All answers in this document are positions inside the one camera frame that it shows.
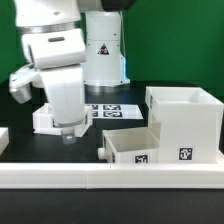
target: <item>triangle sticker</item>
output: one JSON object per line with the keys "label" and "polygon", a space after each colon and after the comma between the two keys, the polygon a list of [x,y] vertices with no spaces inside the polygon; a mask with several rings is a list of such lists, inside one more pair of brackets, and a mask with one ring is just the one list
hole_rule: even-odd
{"label": "triangle sticker", "polygon": [[103,46],[100,48],[98,54],[109,55],[109,51],[108,51],[108,49],[107,49],[105,44],[103,44]]}

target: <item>black tabletop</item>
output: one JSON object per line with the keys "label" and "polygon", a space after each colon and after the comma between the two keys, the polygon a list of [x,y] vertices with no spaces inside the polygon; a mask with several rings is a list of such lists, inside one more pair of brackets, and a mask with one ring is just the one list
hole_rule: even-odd
{"label": "black tabletop", "polygon": [[[32,89],[23,105],[0,84],[0,127],[9,127],[10,144],[0,162],[96,163],[102,130],[147,125],[146,86],[192,86],[185,83],[133,82],[113,94],[86,92],[87,104],[135,104],[143,120],[94,120],[83,138],[65,146],[60,136],[33,134],[32,112],[46,102]],[[224,190],[205,189],[32,189],[0,190],[0,223],[223,223]]]}

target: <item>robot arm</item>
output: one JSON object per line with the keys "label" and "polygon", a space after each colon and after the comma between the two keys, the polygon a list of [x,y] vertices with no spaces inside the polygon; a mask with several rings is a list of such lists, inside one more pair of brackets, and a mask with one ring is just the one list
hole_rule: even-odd
{"label": "robot arm", "polygon": [[31,98],[29,83],[41,82],[62,136],[75,139],[74,126],[84,116],[81,63],[86,60],[80,11],[127,9],[134,0],[14,0],[16,25],[23,33],[24,68],[10,77],[10,92],[18,102]]}

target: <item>green screen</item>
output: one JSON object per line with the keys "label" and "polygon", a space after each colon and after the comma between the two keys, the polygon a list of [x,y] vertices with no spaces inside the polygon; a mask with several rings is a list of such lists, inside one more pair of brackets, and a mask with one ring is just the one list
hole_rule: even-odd
{"label": "green screen", "polygon": [[[136,81],[197,84],[224,100],[224,1],[138,0],[124,13]],[[25,63],[12,0],[0,1],[0,82]]]}

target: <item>white box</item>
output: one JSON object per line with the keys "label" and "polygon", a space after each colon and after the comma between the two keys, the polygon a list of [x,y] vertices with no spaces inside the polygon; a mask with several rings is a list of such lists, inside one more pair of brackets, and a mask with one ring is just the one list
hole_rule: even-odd
{"label": "white box", "polygon": [[9,133],[8,128],[0,128],[0,155],[9,144]]}
{"label": "white box", "polygon": [[[75,136],[82,137],[92,125],[92,120],[92,107],[85,106],[84,120],[82,124],[75,126]],[[34,133],[61,135],[61,129],[55,123],[48,103],[33,113],[33,128],[35,129]]]}
{"label": "white box", "polygon": [[147,87],[148,127],[103,131],[116,163],[214,164],[224,105],[201,88]]}

